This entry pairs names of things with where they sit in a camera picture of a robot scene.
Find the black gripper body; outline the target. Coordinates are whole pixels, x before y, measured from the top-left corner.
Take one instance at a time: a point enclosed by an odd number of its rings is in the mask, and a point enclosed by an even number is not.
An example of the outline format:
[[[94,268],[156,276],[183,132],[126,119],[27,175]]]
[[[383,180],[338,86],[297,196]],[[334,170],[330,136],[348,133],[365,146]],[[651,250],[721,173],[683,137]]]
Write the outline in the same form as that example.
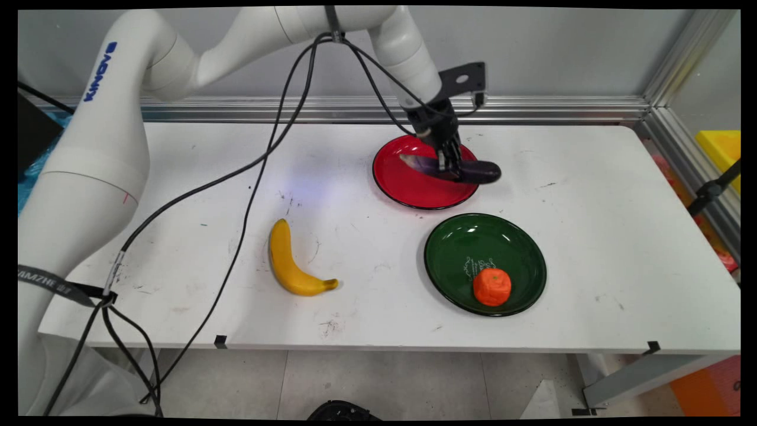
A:
[[[417,137],[428,146],[442,146],[452,140],[459,142],[458,118],[451,100],[443,99],[428,106],[435,112],[422,106],[406,110]]]

